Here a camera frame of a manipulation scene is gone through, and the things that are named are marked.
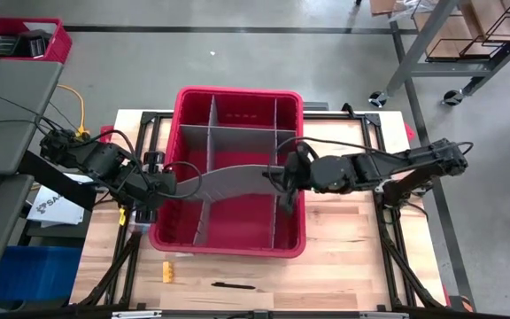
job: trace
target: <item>concrete floor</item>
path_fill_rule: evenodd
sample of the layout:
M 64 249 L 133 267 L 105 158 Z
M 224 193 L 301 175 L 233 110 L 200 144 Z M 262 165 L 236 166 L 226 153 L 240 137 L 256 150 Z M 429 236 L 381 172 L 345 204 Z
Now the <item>concrete floor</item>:
M 197 27 L 389 27 L 371 18 L 368 1 L 350 0 L 2 0 L 6 16 L 61 17 L 66 24 Z M 399 22 L 411 27 L 410 21 Z M 390 35 L 99 34 L 71 33 L 61 83 L 84 96 L 86 126 L 98 132 L 120 108 L 172 108 L 183 86 L 205 84 L 292 89 L 306 101 L 370 110 L 398 66 Z M 410 45 L 414 37 L 406 36 Z M 457 107 L 438 104 L 462 78 L 414 81 L 429 136 L 472 141 L 462 176 L 443 180 L 465 268 L 479 312 L 510 315 L 510 64 Z M 57 90 L 52 101 L 75 125 L 77 101 Z M 386 110 L 413 124 L 404 89 Z M 48 116 L 66 125 L 56 111 Z M 426 207 L 436 213 L 433 199 Z M 444 283 L 455 284 L 442 230 L 430 219 Z

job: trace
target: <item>red crate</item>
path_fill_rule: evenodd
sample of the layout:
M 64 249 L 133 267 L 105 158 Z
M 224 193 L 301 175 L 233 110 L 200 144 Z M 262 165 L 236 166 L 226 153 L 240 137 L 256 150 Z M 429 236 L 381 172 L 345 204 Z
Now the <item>red crate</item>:
M 28 31 L 25 22 L 32 23 L 53 23 L 57 25 L 54 35 L 52 35 L 44 56 L 40 58 L 14 58 L 8 59 L 18 60 L 37 60 L 37 61 L 54 61 L 65 64 L 68 53 L 72 48 L 72 39 L 64 30 L 61 19 L 28 19 L 28 18 L 0 18 L 0 35 L 17 35 L 21 32 Z
M 165 163 L 184 160 L 196 165 L 202 173 L 207 171 L 207 150 L 192 149 L 183 136 L 182 125 L 205 128 L 212 124 L 209 119 L 213 98 L 217 105 L 215 128 L 258 128 L 266 132 L 279 129 L 288 130 L 293 136 L 303 135 L 303 101 L 297 93 L 188 87 L 176 99 Z M 266 165 L 271 156 L 270 152 L 230 151 L 229 145 L 225 152 L 214 147 L 212 169 Z M 285 160 L 285 155 L 279 156 L 278 165 Z M 174 171 L 179 182 L 195 176 L 189 167 L 177 166 Z M 211 203 L 205 226 L 199 223 L 203 202 L 167 200 L 158 211 L 157 223 L 151 227 L 150 240 L 160 251 L 297 257 L 304 251 L 306 242 L 304 193 L 299 193 L 291 216 L 275 200 L 272 195 L 244 195 Z M 204 242 L 197 243 L 201 227 L 205 227 L 207 235 Z

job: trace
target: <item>blue container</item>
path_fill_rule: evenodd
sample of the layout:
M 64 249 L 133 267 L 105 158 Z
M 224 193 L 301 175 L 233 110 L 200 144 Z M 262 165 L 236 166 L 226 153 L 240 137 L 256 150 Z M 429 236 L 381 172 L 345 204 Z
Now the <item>blue container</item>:
M 0 300 L 69 297 L 81 248 L 8 246 L 0 262 Z

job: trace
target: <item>caster wheel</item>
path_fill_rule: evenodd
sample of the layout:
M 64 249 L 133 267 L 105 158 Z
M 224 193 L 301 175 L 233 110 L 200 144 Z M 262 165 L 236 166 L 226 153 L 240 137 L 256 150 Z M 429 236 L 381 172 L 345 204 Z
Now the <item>caster wheel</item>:
M 449 106 L 456 106 L 464 100 L 464 95 L 458 90 L 449 90 L 444 94 L 444 99 L 442 100 L 442 104 Z
M 387 96 L 385 96 L 382 92 L 376 91 L 371 93 L 369 96 L 368 102 L 370 105 L 382 108 L 385 104 L 387 104 Z

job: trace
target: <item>wooden table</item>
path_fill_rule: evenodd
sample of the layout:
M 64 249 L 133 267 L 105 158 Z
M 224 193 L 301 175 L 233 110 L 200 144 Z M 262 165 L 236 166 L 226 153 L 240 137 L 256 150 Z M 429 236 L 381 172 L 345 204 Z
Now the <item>wooden table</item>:
M 119 110 L 115 128 L 136 140 L 143 110 Z M 388 152 L 409 147 L 401 113 L 381 112 L 382 131 Z M 162 122 L 159 149 L 164 150 L 170 120 Z M 305 136 L 362 144 L 356 121 L 307 121 Z M 149 145 L 150 133 L 144 145 Z M 114 136 L 112 142 L 125 145 Z M 360 150 L 329 144 L 312 144 L 320 154 L 347 154 Z M 383 269 L 381 244 L 371 192 L 350 195 L 307 192 L 305 251 L 291 260 L 226 255 L 163 253 L 152 248 L 148 236 L 141 241 L 135 272 L 132 305 L 147 308 L 189 310 L 375 310 L 390 307 Z M 71 302 L 86 297 L 110 267 L 118 232 L 115 205 L 94 209 Z M 402 209 L 401 223 L 411 268 L 441 303 L 444 292 L 437 260 L 423 214 Z M 162 283 L 162 261 L 174 263 L 174 282 Z M 404 298 L 402 276 L 395 266 L 399 293 Z M 116 300 L 120 297 L 122 269 Z M 212 287 L 222 281 L 248 284 L 255 291 Z

